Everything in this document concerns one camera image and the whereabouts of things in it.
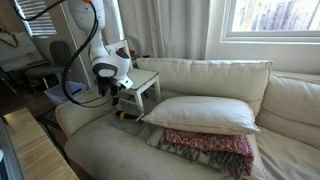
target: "window frame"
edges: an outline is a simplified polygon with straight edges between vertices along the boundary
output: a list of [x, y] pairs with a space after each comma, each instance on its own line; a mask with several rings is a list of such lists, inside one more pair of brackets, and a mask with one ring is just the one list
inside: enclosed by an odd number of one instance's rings
[[232, 32], [237, 0], [226, 0], [221, 42], [320, 44], [320, 31]]
[[[23, 9], [21, 8], [21, 6], [20, 6], [19, 3], [18, 3], [19, 0], [12, 0], [12, 1], [13, 1], [13, 3], [15, 3], [16, 7], [19, 9], [20, 15], [21, 15], [22, 17], [26, 18], [25, 12], [23, 11]], [[47, 7], [45, 0], [38, 0], [38, 1], [39, 1], [39, 2], [42, 2], [42, 3], [45, 5], [45, 7]], [[58, 31], [57, 31], [57, 28], [56, 28], [56, 26], [55, 26], [55, 23], [53, 22], [53, 19], [52, 19], [51, 14], [50, 14], [50, 12], [46, 12], [45, 14], [47, 14], [47, 13], [48, 13], [48, 16], [46, 16], [46, 17], [49, 17], [49, 21], [51, 21], [51, 22], [49, 22], [49, 24], [50, 24], [51, 27], [54, 27], [54, 31], [55, 31], [54, 33], [46, 33], [46, 32], [41, 33], [41, 34], [35, 33], [35, 29], [33, 29], [33, 28], [31, 27], [31, 23], [32, 23], [32, 22], [35, 22], [35, 21], [39, 21], [39, 19], [35, 19], [34, 21], [30, 21], [30, 22], [24, 21], [24, 20], [21, 19], [21, 21], [22, 21], [22, 23], [23, 23], [26, 31], [28, 32], [28, 35], [29, 35], [31, 38], [52, 38], [52, 37], [55, 37], [55, 36], [58, 35]]]

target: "window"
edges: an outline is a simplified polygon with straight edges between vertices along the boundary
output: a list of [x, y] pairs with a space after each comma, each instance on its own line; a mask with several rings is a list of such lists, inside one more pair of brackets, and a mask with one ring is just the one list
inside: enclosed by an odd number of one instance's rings
[[[37, 15], [46, 8], [44, 0], [15, 0], [19, 13], [25, 18]], [[30, 36], [47, 36], [57, 34], [49, 13], [44, 13], [34, 21], [23, 21]]]
[[320, 0], [228, 0], [222, 41], [320, 43]]

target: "floor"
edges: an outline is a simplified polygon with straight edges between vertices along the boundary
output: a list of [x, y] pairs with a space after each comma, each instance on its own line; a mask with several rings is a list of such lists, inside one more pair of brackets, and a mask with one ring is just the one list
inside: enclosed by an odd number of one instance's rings
[[[26, 107], [34, 117], [37, 117], [48, 110], [55, 107], [50, 99], [44, 94], [45, 86], [40, 85], [36, 88], [34, 93], [31, 88], [27, 87], [25, 83], [19, 82], [9, 83], [18, 92], [18, 95], [14, 94], [2, 81], [0, 81], [0, 115], [5, 115], [10, 112], [14, 112], [21, 108]], [[55, 137], [61, 146], [64, 146], [67, 138], [62, 131], [55, 130]], [[90, 180], [93, 179], [88, 175], [81, 167], [76, 163], [70, 162], [70, 166], [80, 179]]]

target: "couch cushion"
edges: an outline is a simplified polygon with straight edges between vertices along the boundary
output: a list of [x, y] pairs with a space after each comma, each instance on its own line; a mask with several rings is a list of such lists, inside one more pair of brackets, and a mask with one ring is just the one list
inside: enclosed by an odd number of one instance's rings
[[272, 75], [257, 124], [320, 149], [320, 76]]
[[320, 179], [320, 151], [263, 127], [256, 134], [268, 179]]
[[96, 179], [232, 179], [201, 164], [157, 150], [100, 118], [74, 134], [68, 156]]
[[159, 72], [161, 88], [189, 95], [216, 96], [245, 101], [259, 112], [271, 61], [137, 59], [140, 69]]
[[171, 129], [213, 134], [241, 135], [259, 132], [248, 104], [207, 96], [170, 98], [142, 120]]

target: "small white table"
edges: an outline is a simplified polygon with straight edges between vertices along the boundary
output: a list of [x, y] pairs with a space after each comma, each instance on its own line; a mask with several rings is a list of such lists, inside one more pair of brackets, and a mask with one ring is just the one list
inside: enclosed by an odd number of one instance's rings
[[158, 103], [161, 101], [160, 82], [157, 72], [132, 68], [128, 73], [128, 77], [133, 82], [133, 85], [130, 89], [122, 90], [121, 92], [133, 95], [135, 98], [135, 102], [122, 98], [120, 98], [120, 101], [136, 104], [138, 110], [141, 113], [144, 113], [145, 111], [141, 94], [153, 84], [155, 86], [156, 101]]

